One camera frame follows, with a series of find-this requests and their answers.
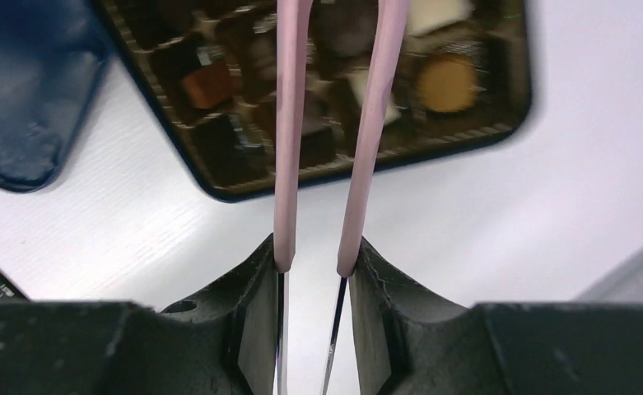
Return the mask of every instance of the blue container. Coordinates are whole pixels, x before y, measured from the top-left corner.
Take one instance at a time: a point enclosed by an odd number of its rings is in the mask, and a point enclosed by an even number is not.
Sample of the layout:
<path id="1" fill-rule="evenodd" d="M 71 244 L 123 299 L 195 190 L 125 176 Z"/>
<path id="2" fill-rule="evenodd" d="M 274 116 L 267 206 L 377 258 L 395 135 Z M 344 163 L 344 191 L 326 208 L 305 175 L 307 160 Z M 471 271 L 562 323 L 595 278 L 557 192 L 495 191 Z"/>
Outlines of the blue container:
<path id="1" fill-rule="evenodd" d="M 57 177 L 107 57 L 85 0 L 0 1 L 0 188 Z"/>

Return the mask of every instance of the brown plastic tray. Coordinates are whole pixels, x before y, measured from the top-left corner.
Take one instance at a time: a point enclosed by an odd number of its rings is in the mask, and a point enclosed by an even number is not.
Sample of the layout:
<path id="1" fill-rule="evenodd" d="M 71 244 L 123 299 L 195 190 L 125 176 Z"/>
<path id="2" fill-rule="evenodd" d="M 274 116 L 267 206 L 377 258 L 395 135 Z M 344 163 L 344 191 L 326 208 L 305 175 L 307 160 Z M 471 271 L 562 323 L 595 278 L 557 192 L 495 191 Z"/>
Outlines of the brown plastic tray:
<path id="1" fill-rule="evenodd" d="M 227 201 L 271 191 L 275 2 L 94 1 L 128 69 L 203 189 Z M 491 145 L 511 135 L 529 112 L 525 1 L 464 1 L 465 18 L 422 29 L 420 35 L 407 30 L 379 167 Z M 306 89 L 315 116 L 301 143 L 302 182 L 350 174 L 361 113 L 356 97 L 361 90 L 352 81 L 369 67 L 373 39 L 366 35 L 375 28 L 376 2 L 316 1 L 312 7 Z M 225 68 L 218 63 L 217 71 L 212 69 L 215 77 L 203 84 L 221 86 L 205 90 L 209 99 L 199 101 L 210 108 L 196 108 L 183 79 L 209 62 L 226 63 L 231 78 L 221 78 Z M 207 73 L 200 77 L 207 80 Z"/>

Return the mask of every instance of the white table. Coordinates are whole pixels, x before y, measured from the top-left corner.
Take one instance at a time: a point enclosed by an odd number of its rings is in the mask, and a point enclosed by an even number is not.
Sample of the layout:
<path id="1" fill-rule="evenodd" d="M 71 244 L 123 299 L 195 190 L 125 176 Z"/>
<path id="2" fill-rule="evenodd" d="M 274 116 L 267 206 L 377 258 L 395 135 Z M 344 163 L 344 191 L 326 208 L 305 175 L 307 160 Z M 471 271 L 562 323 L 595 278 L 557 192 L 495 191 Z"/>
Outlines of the white table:
<path id="1" fill-rule="evenodd" d="M 366 237 L 462 304 L 567 300 L 643 246 L 643 2 L 532 7 L 533 113 L 502 145 L 378 174 Z M 291 394 L 322 379 L 347 182 L 307 188 L 291 272 Z M 201 192 L 114 63 L 61 178 L 0 191 L 0 268 L 35 299 L 158 308 L 271 232 L 273 200 Z M 358 393 L 349 303 L 330 394 Z"/>

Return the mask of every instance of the white chocolate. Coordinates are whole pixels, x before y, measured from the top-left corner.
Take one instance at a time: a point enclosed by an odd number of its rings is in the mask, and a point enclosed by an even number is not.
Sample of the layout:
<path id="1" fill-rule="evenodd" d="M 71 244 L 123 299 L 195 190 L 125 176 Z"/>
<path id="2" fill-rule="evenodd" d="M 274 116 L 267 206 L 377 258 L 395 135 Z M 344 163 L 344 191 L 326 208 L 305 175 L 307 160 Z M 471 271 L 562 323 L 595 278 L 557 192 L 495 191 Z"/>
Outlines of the white chocolate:
<path id="1" fill-rule="evenodd" d="M 406 32 L 413 37 L 469 18 L 469 0 L 411 0 Z"/>
<path id="2" fill-rule="evenodd" d="M 360 70 L 348 76 L 352 93 L 355 95 L 357 103 L 362 106 L 365 103 L 365 92 L 367 91 L 367 78 L 370 76 L 369 70 Z M 394 95 L 389 96 L 389 103 L 387 103 L 387 113 L 384 116 L 384 124 L 388 125 L 393 121 L 401 118 L 396 105 L 394 104 Z"/>

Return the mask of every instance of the blue lid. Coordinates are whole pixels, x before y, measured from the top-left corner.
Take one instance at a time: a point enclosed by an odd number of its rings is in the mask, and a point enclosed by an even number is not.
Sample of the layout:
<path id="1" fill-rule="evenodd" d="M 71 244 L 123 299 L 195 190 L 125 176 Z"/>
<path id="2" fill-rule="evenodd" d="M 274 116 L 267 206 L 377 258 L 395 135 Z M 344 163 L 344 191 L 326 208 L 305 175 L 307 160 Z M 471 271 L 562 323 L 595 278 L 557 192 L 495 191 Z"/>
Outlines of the blue lid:
<path id="1" fill-rule="evenodd" d="M 107 56 L 86 0 L 0 2 L 0 188 L 57 176 Z"/>

